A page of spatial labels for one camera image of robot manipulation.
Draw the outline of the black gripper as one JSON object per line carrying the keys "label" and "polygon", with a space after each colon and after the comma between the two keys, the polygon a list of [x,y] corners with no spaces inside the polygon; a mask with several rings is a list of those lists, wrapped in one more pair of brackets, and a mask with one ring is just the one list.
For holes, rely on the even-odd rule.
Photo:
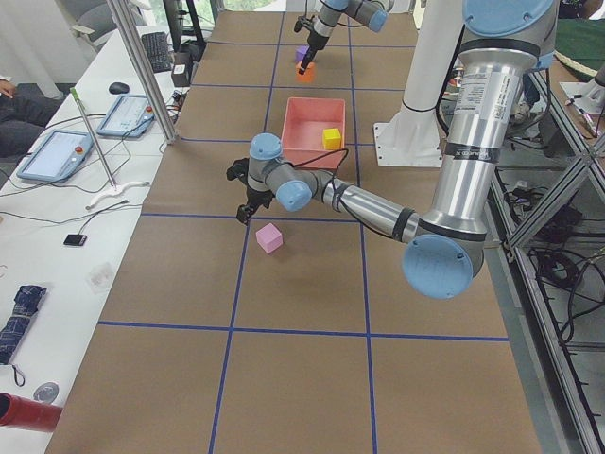
{"label": "black gripper", "polygon": [[247,201],[237,208],[236,218],[244,225],[249,225],[253,217],[253,211],[257,211],[261,206],[269,209],[273,200],[273,193],[268,187],[249,175],[248,158],[235,160],[226,170],[228,181],[238,180],[246,186]]}
{"label": "black gripper", "polygon": [[311,18],[299,16],[295,22],[294,31],[300,32],[302,29],[309,31],[307,45],[309,50],[299,67],[306,68],[315,58],[316,51],[323,50],[329,40],[329,28],[316,16]]}

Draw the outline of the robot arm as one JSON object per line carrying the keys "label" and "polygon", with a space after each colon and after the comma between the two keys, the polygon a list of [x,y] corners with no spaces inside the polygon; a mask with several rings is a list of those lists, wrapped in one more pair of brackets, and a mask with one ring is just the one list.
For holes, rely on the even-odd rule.
{"label": "robot arm", "polygon": [[437,163],[430,209],[418,214],[328,170],[294,165],[285,143],[256,135],[248,157],[227,170],[246,186],[237,211],[248,223],[278,201],[290,212],[321,201],[377,234],[406,244],[408,283],[448,299],[464,292],[483,264],[483,206],[523,76],[545,69],[554,52],[555,1],[427,3],[400,111],[375,127],[377,155],[388,166]]}
{"label": "robot arm", "polygon": [[299,16],[294,26],[298,33],[303,28],[309,31],[308,49],[304,54],[298,74],[303,76],[316,54],[327,45],[334,29],[340,25],[342,15],[353,19],[359,26],[373,32],[379,32],[387,21],[394,5],[393,1],[374,0],[328,0],[321,1],[317,15],[308,17],[306,13]]}

